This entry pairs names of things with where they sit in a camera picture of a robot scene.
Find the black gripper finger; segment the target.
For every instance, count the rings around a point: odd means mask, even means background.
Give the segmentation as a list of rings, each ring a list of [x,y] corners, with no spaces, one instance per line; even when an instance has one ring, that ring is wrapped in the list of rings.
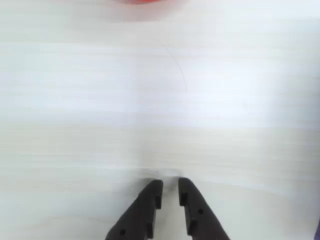
[[[108,231],[107,240],[151,240],[154,238],[156,212],[162,208],[164,183],[154,179]]]
[[[184,207],[188,236],[193,240],[230,240],[205,198],[189,178],[178,179],[178,194],[179,205]]]

